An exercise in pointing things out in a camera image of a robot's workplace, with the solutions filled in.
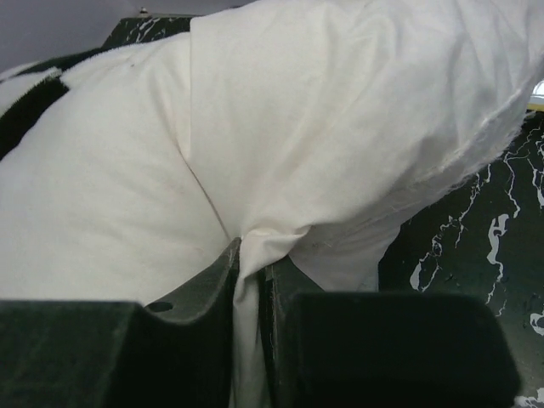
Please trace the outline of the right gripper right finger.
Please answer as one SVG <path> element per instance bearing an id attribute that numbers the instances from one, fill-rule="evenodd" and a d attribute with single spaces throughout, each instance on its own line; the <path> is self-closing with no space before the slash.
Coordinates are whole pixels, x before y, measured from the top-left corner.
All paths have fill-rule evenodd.
<path id="1" fill-rule="evenodd" d="M 326 292 L 258 273 L 274 407 L 509 407 L 522 381 L 490 309 L 458 294 Z"/>

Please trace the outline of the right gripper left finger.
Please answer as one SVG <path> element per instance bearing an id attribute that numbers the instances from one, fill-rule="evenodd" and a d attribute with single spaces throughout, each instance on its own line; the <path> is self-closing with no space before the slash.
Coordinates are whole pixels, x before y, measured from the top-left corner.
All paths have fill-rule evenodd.
<path id="1" fill-rule="evenodd" d="M 2 406 L 227 406 L 239 248 L 147 306 L 2 302 Z"/>

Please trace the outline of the white pillow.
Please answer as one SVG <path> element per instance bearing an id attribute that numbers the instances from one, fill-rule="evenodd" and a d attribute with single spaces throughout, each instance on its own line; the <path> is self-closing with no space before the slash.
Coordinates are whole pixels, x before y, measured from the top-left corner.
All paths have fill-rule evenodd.
<path id="1" fill-rule="evenodd" d="M 147 304 L 240 239 L 229 403 L 265 407 L 258 271 L 374 292 L 542 77 L 540 1 L 256 1 L 106 50 L 1 159 L 1 296 Z"/>

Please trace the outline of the black white checkered pillowcase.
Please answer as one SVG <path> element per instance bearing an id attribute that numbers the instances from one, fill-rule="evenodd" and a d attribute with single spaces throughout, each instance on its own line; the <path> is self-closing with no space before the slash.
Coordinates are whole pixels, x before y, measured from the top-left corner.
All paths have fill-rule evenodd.
<path id="1" fill-rule="evenodd" d="M 30 74 L 43 74 L 48 69 L 54 70 L 44 79 L 38 80 L 36 85 L 32 84 L 24 90 L 14 102 L 8 102 L 8 109 L 1 114 L 1 159 L 20 143 L 42 113 L 68 92 L 69 87 L 60 80 L 60 76 L 73 66 L 106 50 L 103 47 L 92 48 L 77 54 L 47 59 L 14 76 L 14 79 L 18 79 Z"/>

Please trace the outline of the small whiteboard with wooden frame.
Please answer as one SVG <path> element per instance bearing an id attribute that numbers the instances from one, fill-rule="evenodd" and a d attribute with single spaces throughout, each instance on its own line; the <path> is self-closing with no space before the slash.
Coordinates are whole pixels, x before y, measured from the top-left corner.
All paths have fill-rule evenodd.
<path id="1" fill-rule="evenodd" d="M 544 81 L 541 80 L 534 87 L 527 109 L 530 111 L 544 111 Z"/>

